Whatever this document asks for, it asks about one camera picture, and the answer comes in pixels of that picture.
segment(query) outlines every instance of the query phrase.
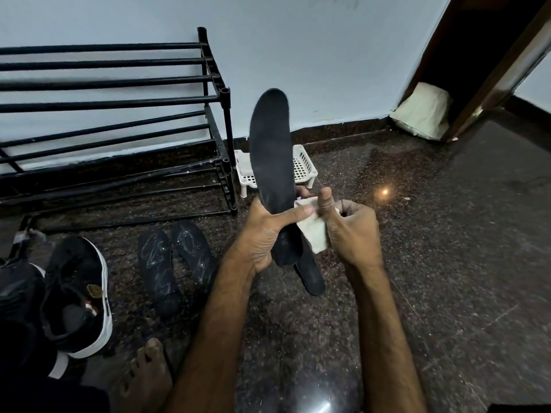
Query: dark granite floor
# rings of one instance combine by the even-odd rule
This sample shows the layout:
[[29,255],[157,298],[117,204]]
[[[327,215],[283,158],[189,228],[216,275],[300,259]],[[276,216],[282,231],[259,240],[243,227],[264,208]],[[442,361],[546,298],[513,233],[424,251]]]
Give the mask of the dark granite floor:
[[[331,186],[337,197],[377,210],[396,304],[434,412],[551,403],[551,159],[498,121],[451,146],[390,130],[305,145],[320,173],[315,189]],[[216,210],[223,204],[218,194],[134,200],[56,222]],[[249,202],[241,201],[235,219],[197,220],[216,256],[235,238]],[[189,305],[161,322],[136,267],[146,229],[85,235],[109,264],[114,313],[113,336],[88,359],[85,384],[113,391],[126,361],[152,336],[175,364],[189,345],[197,318],[189,272],[175,260]],[[60,237],[35,243],[31,261],[45,264]],[[329,411],[360,410],[352,291],[332,251],[317,261],[327,284],[320,297],[310,296],[292,270],[271,266],[255,279],[237,411],[316,412],[327,402]]]

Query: white wall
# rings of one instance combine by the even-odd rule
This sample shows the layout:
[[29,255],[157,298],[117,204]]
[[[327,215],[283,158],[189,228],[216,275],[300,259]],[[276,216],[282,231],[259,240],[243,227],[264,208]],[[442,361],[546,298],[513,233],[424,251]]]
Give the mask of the white wall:
[[[0,0],[0,46],[80,43],[196,41],[196,28],[207,28],[214,57],[232,90],[236,137],[248,135],[256,100],[271,87],[289,97],[291,129],[382,118],[394,109],[449,0]],[[196,51],[185,52],[196,56]],[[159,57],[181,56],[181,51]],[[41,55],[47,60],[59,55]],[[128,53],[102,58],[127,58]],[[97,58],[70,54],[63,59]],[[0,58],[0,61],[24,58]],[[0,73],[21,77],[142,77],[197,75],[200,66],[111,70]],[[201,85],[84,92],[0,93],[0,102],[106,100],[201,94]],[[39,136],[96,125],[125,122],[200,106],[96,110],[85,112],[0,114],[0,140]],[[215,117],[224,134],[221,110]],[[189,124],[196,124],[196,118]],[[93,135],[95,140],[175,127],[163,123]],[[36,159],[40,167],[95,159],[114,153],[184,143],[207,134],[180,134]],[[9,153],[41,150],[82,141],[14,147]],[[0,171],[10,171],[4,165]]]
[[551,54],[517,87],[515,95],[551,113]]

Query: black metal shoe rack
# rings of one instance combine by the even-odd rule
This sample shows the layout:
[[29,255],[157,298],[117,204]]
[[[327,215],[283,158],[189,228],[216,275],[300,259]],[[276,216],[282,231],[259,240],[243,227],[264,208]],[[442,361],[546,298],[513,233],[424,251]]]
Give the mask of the black metal shoe rack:
[[[235,202],[234,184],[232,180],[232,169],[235,167],[235,155],[231,130],[230,116],[230,89],[224,85],[224,81],[218,71],[217,64],[214,60],[207,39],[207,30],[204,27],[197,29],[199,42],[191,43],[138,43],[138,44],[95,44],[95,45],[70,45],[70,46],[35,46],[35,47],[15,47],[15,48],[0,48],[0,55],[25,55],[25,54],[40,54],[40,53],[73,53],[73,52],[115,52],[115,51],[155,51],[167,49],[197,49],[200,55],[196,58],[176,58],[176,59],[131,59],[118,61],[69,61],[69,62],[24,62],[24,63],[0,63],[0,71],[33,71],[33,70],[54,70],[54,69],[99,69],[99,68],[127,68],[127,67],[159,67],[169,65],[201,65],[202,75],[197,76],[174,76],[162,78],[146,78],[146,79],[120,79],[120,80],[104,80],[104,81],[72,81],[72,82],[27,82],[27,81],[0,81],[0,91],[58,91],[58,90],[73,90],[73,89],[109,89],[120,87],[141,87],[154,85],[172,85],[186,83],[202,83],[203,96],[195,97],[176,97],[176,98],[155,98],[146,100],[121,100],[121,101],[89,101],[89,102],[58,102],[58,103],[21,103],[21,104],[0,104],[0,113],[26,113],[26,112],[57,112],[71,110],[106,110],[114,108],[134,108],[134,107],[158,107],[158,106],[174,106],[180,104],[204,104],[203,110],[175,114],[172,116],[163,116],[146,120],[138,120],[135,122],[126,122],[120,124],[112,124],[89,129],[69,131],[65,133],[55,133],[51,135],[41,136],[37,138],[17,139],[12,141],[0,142],[0,163],[9,164],[14,170],[13,173],[0,175],[0,181],[5,185],[7,182],[11,186],[11,192],[6,194],[6,191],[0,192],[0,211],[2,207],[10,206],[25,206],[37,202],[58,199],[72,199],[82,195],[96,194],[106,191],[112,191],[113,196],[107,198],[88,200],[79,202],[78,204],[68,204],[57,208],[49,208],[45,210],[29,212],[23,218],[22,230],[35,227],[36,221],[53,213],[60,213],[72,209],[86,208],[97,206],[116,201],[128,200],[136,197],[156,194],[167,194],[174,192],[185,192],[194,189],[202,189],[205,187],[220,187],[223,191],[225,201],[228,205],[227,210],[215,212],[203,212],[189,215],[172,215],[168,217],[141,218],[135,220],[126,220],[110,223],[99,223],[95,225],[81,226],[52,226],[43,229],[44,233],[58,232],[75,232],[92,229],[108,229],[121,226],[135,226],[147,223],[174,221],[181,219],[189,219],[198,216],[236,214],[237,206]],[[208,84],[214,86],[214,95],[209,95]],[[227,134],[227,148],[224,145],[220,132],[217,129],[216,122],[210,103],[220,103],[224,111],[224,123]],[[167,122],[169,120],[184,119],[187,117],[205,116],[206,123],[193,126],[182,126],[176,129],[156,131],[146,134],[127,136],[118,139],[109,139],[94,141],[93,134],[104,131],[117,130],[141,126],[152,123]],[[185,133],[194,130],[208,129],[210,139],[202,140],[196,143],[173,146],[162,149],[168,151],[181,147],[193,148],[210,146],[212,156],[209,159],[204,159],[198,162],[188,163],[187,165],[173,166],[168,168],[156,169],[154,171],[146,171],[125,175],[118,178],[103,178],[93,180],[88,183],[76,183],[74,180],[68,180],[67,185],[51,190],[41,190],[38,188],[32,193],[18,193],[17,185],[24,177],[36,175],[36,173],[49,172],[55,176],[55,172],[66,170],[67,168],[81,168],[97,164],[97,162],[105,163],[109,160],[120,159],[121,157],[112,157],[99,159],[97,161],[79,162],[68,166],[56,168],[44,168],[40,170],[25,171],[20,166],[22,161],[27,159],[35,159],[39,157],[53,156],[60,153],[74,152],[96,148],[100,146],[110,146],[124,144],[136,140],[144,140],[158,138],[167,135]],[[55,149],[22,153],[19,155],[9,156],[4,148],[10,146],[20,146],[35,144],[50,140],[66,139],[72,137],[81,137],[83,143],[75,146],[59,147]],[[182,187],[171,190],[155,190],[147,193],[136,193],[117,195],[116,190],[120,187],[129,186],[151,180],[159,180],[162,178],[185,177],[189,174],[197,174],[202,172],[214,172],[218,176],[219,182],[211,186],[196,186]]]

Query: hand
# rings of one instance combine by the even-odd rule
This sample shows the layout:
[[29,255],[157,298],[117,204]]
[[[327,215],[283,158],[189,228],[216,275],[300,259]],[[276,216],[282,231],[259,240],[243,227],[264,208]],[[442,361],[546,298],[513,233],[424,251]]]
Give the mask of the hand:
[[[297,186],[296,193],[302,198],[310,196],[308,189],[303,186]],[[279,231],[291,223],[306,219],[313,212],[314,208],[306,205],[272,215],[257,196],[252,201],[245,226],[228,254],[240,258],[244,263],[252,263],[254,271],[260,272],[272,262],[271,250]]]
[[331,246],[344,262],[357,269],[382,267],[375,210],[350,200],[339,200],[335,205],[329,187],[321,189],[317,204],[327,224]]

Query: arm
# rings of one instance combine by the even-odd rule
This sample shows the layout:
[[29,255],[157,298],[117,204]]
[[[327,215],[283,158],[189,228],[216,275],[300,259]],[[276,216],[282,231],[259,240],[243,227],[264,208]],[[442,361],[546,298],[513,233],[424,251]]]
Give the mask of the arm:
[[197,335],[166,405],[166,412],[233,411],[239,348],[252,280],[272,262],[279,231],[306,219],[312,206],[271,215],[256,198],[238,239],[214,280]]
[[[375,212],[348,200],[335,205],[330,188],[322,189],[318,205],[358,305],[364,409],[374,413],[426,412],[412,354],[383,269]],[[335,207],[344,217],[334,211]]]

